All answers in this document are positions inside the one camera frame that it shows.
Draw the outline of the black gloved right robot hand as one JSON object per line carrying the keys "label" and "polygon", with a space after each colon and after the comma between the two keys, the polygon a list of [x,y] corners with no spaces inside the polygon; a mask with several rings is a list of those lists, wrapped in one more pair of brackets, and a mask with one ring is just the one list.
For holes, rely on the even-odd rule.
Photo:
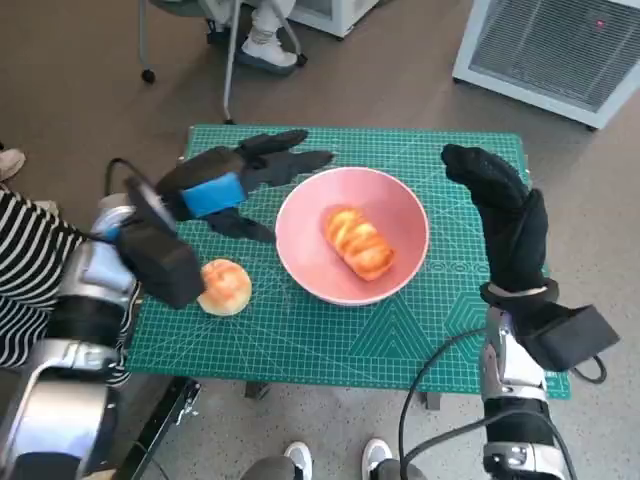
{"label": "black gloved right robot hand", "polygon": [[480,215],[490,282],[510,294],[545,287],[548,215],[542,192],[479,147],[447,144],[441,159],[447,178],[467,188]]}

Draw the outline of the bare left robot hand, blue tape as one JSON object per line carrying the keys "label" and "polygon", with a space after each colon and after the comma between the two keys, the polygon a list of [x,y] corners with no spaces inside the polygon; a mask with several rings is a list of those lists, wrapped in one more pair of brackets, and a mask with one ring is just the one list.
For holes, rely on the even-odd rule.
{"label": "bare left robot hand, blue tape", "polygon": [[235,148],[216,146],[177,165],[158,181],[156,191],[178,221],[201,220],[228,238],[273,243],[272,230],[242,216],[239,205],[261,185],[287,185],[333,161],[329,151],[295,153],[307,136],[306,130],[294,129],[249,137]]}

